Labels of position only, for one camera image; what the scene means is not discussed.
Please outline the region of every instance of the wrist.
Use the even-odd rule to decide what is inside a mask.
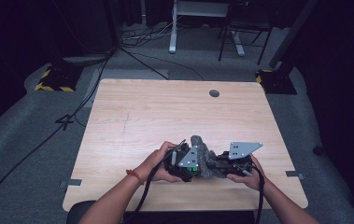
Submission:
[[[142,179],[142,181],[146,182],[148,180],[149,172],[147,169],[144,169],[143,167],[136,167],[134,169],[134,172],[139,175],[139,177]]]
[[[141,175],[139,175],[135,170],[126,170],[126,174],[128,176],[132,176],[134,178],[136,178],[136,180],[139,182],[140,185],[145,185],[145,181]]]
[[[272,190],[276,188],[276,185],[270,181],[268,178],[264,178],[264,186],[263,186],[263,192],[264,192],[264,197],[266,195],[271,194]]]

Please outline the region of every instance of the gray floor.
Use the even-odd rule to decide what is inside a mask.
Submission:
[[[181,63],[205,80],[255,81],[255,71],[269,68],[268,62],[287,32],[274,30],[260,66],[256,64],[260,49],[248,47],[247,56],[242,58],[234,46],[227,46],[222,61],[218,62],[218,30],[205,27],[179,32],[176,54],[168,53],[169,36],[127,50]],[[186,67],[136,57],[157,70],[168,71],[170,79],[201,80]],[[26,79],[28,93],[0,118],[0,178],[54,132],[58,127],[56,119],[75,111],[98,65],[84,69],[76,92],[34,91],[46,68],[44,64]],[[148,70],[120,50],[106,65],[108,73],[115,69]],[[267,99],[296,170],[306,177],[302,180],[309,201],[306,210],[321,223],[354,223],[354,208],[349,203],[346,183],[326,156],[312,153],[320,139],[304,80],[296,69],[290,77],[297,95],[267,95]],[[86,123],[90,112],[89,107],[82,108],[78,120]],[[66,131],[57,132],[6,179],[0,187],[0,223],[65,223],[64,189],[59,184],[72,173],[84,130],[76,122],[68,125]],[[273,211],[263,211],[262,223],[277,223]]]

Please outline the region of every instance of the red bracelet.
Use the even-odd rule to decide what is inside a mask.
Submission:
[[[137,174],[134,170],[126,170],[126,173],[127,173],[127,175],[134,175],[134,176],[136,176],[136,178],[138,178],[139,183],[140,183],[141,185],[144,185],[144,184],[145,184],[145,181],[143,181],[143,180],[141,179],[141,177],[139,176],[139,174]]]

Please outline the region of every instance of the finger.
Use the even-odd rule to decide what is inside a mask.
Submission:
[[[170,143],[170,142],[165,141],[165,142],[162,144],[162,146],[160,147],[160,151],[161,151],[162,153],[165,153],[166,151],[168,151],[168,149],[174,148],[174,147],[176,147],[176,146],[177,146],[177,145],[175,145],[174,143]]]
[[[163,168],[158,170],[156,175],[153,177],[153,180],[165,180],[170,183],[182,181],[179,177],[168,174]]]
[[[251,154],[251,158],[252,158],[252,161],[255,163],[256,167],[258,167],[258,169],[263,174],[263,168],[262,168],[261,164],[259,163],[258,159],[256,159],[256,157],[253,154]]]
[[[228,174],[226,175],[227,178],[231,179],[233,182],[235,183],[245,183],[245,178],[239,175],[232,175],[232,174]]]

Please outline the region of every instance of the table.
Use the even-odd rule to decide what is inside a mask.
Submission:
[[[226,17],[227,8],[230,3],[211,2],[186,2],[174,0],[173,7],[173,28],[170,38],[170,53],[177,51],[177,16],[205,16],[205,17]],[[245,56],[238,32],[232,32],[232,38],[239,56]]]
[[[211,90],[219,97],[209,95]],[[103,79],[92,107],[64,210],[96,200],[164,140],[190,142],[201,135],[217,155],[231,142],[262,142],[254,152],[265,174],[302,207],[307,199],[261,85],[245,82]],[[144,188],[130,201],[135,210]],[[229,179],[153,182],[141,211],[252,210],[259,193]],[[263,208],[270,208],[264,202]]]

